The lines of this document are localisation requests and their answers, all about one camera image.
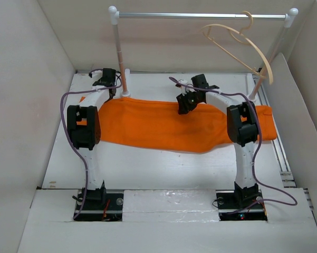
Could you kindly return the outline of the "orange trousers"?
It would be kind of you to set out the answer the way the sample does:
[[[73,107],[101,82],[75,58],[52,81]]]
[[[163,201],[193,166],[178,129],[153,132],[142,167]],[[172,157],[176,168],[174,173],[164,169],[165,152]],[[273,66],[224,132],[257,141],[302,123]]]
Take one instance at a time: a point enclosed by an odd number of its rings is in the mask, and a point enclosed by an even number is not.
[[[79,123],[94,126],[100,140],[138,148],[204,153],[231,144],[223,96],[212,94],[187,114],[178,103],[132,98],[112,99]]]

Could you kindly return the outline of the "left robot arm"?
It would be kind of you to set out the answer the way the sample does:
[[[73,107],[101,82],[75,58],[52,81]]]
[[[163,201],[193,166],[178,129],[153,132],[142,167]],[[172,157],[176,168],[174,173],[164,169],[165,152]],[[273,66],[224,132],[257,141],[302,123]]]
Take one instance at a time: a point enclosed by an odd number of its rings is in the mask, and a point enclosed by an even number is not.
[[[102,76],[92,84],[85,98],[68,106],[66,125],[69,139],[85,166],[85,187],[75,200],[96,209],[104,208],[108,202],[95,148],[101,140],[99,110],[115,96],[117,84],[115,69],[103,68],[101,72]]]

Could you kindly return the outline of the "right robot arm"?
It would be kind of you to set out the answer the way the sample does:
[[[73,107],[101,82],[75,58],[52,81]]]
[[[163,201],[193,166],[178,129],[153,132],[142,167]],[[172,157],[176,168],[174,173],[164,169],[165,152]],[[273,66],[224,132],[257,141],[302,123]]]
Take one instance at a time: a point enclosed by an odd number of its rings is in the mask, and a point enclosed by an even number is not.
[[[238,95],[245,99],[244,102],[234,99],[236,94],[223,93],[219,87],[210,86],[204,74],[192,77],[192,84],[173,77],[169,79],[181,88],[181,94],[176,97],[179,114],[187,114],[198,104],[206,103],[226,115],[227,134],[234,144],[236,155],[233,203],[227,209],[247,207],[260,196],[253,176],[254,144],[261,132],[255,105],[241,93]]]

